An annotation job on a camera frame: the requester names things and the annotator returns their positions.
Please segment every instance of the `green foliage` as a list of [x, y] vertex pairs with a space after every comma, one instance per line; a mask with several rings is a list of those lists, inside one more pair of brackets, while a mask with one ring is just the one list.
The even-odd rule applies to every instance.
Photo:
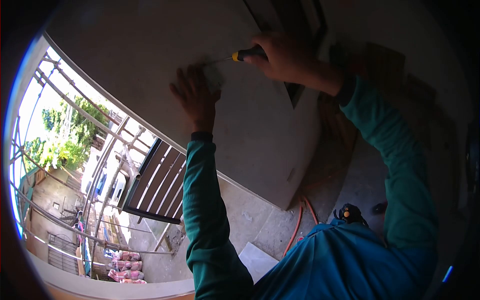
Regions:
[[[41, 159], [44, 144], [45, 141], [42, 142], [39, 137], [37, 137], [33, 141], [25, 143], [25, 149], [27, 154], [37, 163]], [[28, 159], [25, 160], [25, 166], [27, 168], [27, 172], [35, 168], [35, 165]]]
[[[75, 97], [75, 103], [92, 117], [104, 125], [108, 119], [83, 97]], [[108, 112], [104, 105], [98, 105], [104, 112]], [[88, 159], [90, 144], [97, 134], [98, 128], [75, 109], [69, 108], [68, 103], [60, 101], [60, 109], [42, 110], [45, 129], [49, 135], [45, 141], [39, 137], [26, 142], [27, 153], [39, 165], [48, 168], [58, 168], [64, 165], [71, 169], [81, 167]], [[26, 162], [27, 171], [35, 165]]]

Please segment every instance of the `person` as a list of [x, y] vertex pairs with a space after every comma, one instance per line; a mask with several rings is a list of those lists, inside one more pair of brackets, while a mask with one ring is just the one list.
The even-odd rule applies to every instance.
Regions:
[[318, 224], [255, 285], [228, 240], [212, 131], [215, 103], [201, 69], [178, 69], [174, 97], [192, 121], [183, 185], [183, 217], [196, 299], [419, 299], [436, 267], [437, 216], [422, 148], [397, 110], [358, 76], [316, 60], [292, 39], [252, 39], [268, 60], [245, 59], [273, 79], [335, 97], [340, 109], [377, 148], [388, 167], [384, 239], [361, 222]]

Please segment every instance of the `sky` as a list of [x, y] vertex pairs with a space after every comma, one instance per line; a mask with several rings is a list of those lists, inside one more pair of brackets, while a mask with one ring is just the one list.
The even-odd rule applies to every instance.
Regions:
[[[53, 60], [60, 60], [60, 56], [49, 47], [47, 50], [48, 55]], [[97, 92], [91, 85], [89, 85], [83, 78], [81, 78], [76, 72], [74, 72], [64, 61], [60, 61], [60, 68], [67, 74], [68, 77], [73, 79], [75, 85], [89, 98], [98, 104], [104, 104], [107, 108], [112, 107], [112, 103], [105, 100], [99, 92]], [[53, 70], [53, 63], [43, 61], [40, 64], [42, 72], [48, 76]], [[60, 89], [64, 94], [68, 93], [70, 99], [74, 99], [75, 96], [80, 94], [68, 83], [68, 81], [55, 70], [50, 76], [50, 80], [55, 86]], [[46, 84], [42, 91], [41, 97], [38, 95], [42, 91], [42, 86], [32, 78], [27, 91], [23, 97], [22, 103], [19, 108], [19, 138], [17, 144], [23, 145], [25, 141], [34, 140], [36, 137], [40, 137], [41, 140], [45, 140], [48, 135], [48, 131], [45, 130], [42, 119], [42, 110], [50, 108], [59, 108], [61, 97]], [[10, 179], [13, 181], [15, 187], [19, 187], [20, 178], [25, 175], [23, 163], [21, 159], [17, 159], [10, 167]], [[20, 221], [19, 212], [16, 207], [15, 192], [11, 187], [12, 205], [14, 216], [17, 221]], [[22, 228], [17, 225], [20, 235], [22, 234]]]

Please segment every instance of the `metal gate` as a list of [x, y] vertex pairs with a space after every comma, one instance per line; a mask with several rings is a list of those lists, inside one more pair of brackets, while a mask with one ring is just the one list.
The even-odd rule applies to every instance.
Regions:
[[[48, 232], [48, 243], [52, 246], [55, 246], [57, 249], [76, 256], [75, 251], [77, 249], [77, 245], [72, 243], [72, 241], [62, 233], [53, 235]], [[65, 255], [55, 249], [52, 249], [51, 247], [48, 248], [48, 263], [52, 266], [62, 269], [63, 271], [78, 275], [77, 259]]]

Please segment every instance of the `yellow screwdriver handle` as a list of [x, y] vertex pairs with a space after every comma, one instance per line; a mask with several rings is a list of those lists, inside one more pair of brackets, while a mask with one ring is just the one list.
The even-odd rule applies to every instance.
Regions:
[[267, 55], [265, 54], [264, 49], [260, 45], [253, 46], [250, 49], [240, 50], [232, 54], [232, 59], [234, 61], [243, 61], [243, 59], [247, 56], [251, 55], [259, 55], [262, 56], [264, 59], [268, 60]]

